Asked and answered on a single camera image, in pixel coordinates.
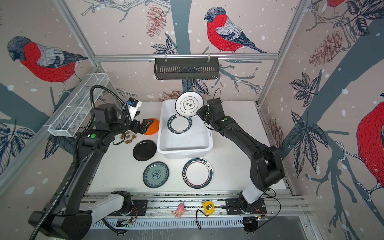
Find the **white plate black flower outline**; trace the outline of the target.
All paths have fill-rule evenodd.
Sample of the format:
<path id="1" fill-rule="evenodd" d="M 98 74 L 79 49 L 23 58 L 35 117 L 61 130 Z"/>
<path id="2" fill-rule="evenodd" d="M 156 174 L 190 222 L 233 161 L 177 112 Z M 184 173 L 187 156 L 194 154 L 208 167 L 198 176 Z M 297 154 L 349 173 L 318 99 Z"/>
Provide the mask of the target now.
<path id="1" fill-rule="evenodd" d="M 193 117 L 203 104 L 203 97 L 199 93 L 186 92 L 176 100 L 175 109 L 183 117 Z"/>

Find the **green rim lettered plate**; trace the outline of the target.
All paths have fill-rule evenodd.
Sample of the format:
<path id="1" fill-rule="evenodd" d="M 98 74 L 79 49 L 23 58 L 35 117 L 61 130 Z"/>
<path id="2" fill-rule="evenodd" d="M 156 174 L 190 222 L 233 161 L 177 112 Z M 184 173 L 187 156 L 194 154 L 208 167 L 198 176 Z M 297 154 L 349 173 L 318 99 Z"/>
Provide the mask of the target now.
<path id="1" fill-rule="evenodd" d="M 172 115 L 167 122 L 168 130 L 173 134 L 183 134 L 192 126 L 192 118 L 183 117 L 179 114 Z"/>

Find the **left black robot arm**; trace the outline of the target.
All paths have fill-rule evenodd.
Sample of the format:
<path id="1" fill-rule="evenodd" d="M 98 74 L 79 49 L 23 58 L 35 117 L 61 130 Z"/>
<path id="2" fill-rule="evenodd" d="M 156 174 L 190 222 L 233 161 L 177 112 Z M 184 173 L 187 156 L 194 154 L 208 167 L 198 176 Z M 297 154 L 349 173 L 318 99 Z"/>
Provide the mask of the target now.
<path id="1" fill-rule="evenodd" d="M 115 137 L 129 131 L 143 135 L 154 122 L 135 120 L 142 103 L 134 98 L 122 100 L 101 85 L 91 87 L 90 102 L 92 116 L 75 140 L 70 169 L 45 208 L 34 211 L 29 218 L 29 224 L 34 227 L 31 240 L 38 233 L 64 240 L 81 240 L 93 224 L 104 221 L 113 212 L 133 213 L 135 217 L 139 214 L 131 194 L 126 191 L 114 191 L 87 210 L 80 209 L 91 177 L 109 146 L 116 144 Z"/>

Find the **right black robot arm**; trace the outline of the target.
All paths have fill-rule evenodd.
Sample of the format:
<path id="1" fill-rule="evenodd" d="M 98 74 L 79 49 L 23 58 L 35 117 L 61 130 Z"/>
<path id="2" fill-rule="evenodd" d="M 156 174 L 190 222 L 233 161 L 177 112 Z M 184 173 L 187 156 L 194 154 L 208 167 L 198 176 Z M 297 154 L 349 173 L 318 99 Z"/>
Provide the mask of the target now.
<path id="1" fill-rule="evenodd" d="M 233 118 L 225 116 L 223 111 L 204 105 L 197 115 L 212 130 L 231 140 L 250 159 L 251 183 L 239 194 L 239 204 L 243 212 L 253 212 L 261 196 L 285 177 L 281 151 L 254 139 Z"/>

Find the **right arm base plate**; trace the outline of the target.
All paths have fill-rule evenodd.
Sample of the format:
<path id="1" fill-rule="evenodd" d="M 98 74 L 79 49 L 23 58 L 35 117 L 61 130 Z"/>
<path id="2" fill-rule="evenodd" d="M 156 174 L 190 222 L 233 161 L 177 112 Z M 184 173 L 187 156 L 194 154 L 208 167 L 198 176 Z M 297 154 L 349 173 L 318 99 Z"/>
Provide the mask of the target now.
<path id="1" fill-rule="evenodd" d="M 226 199 L 225 205 L 222 209 L 227 211 L 228 215 L 266 215 L 266 205 L 263 199 L 258 199 L 252 204 L 249 204 L 246 200 Z"/>

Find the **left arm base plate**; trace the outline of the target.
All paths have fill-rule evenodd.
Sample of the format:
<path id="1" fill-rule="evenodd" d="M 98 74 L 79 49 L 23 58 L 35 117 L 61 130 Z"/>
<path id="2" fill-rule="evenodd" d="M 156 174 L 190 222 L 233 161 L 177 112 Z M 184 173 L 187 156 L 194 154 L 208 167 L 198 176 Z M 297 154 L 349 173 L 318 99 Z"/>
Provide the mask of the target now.
<path id="1" fill-rule="evenodd" d="M 147 212 L 148 200 L 132 200 L 129 207 L 123 207 L 122 209 L 113 212 L 110 216 L 145 216 Z"/>

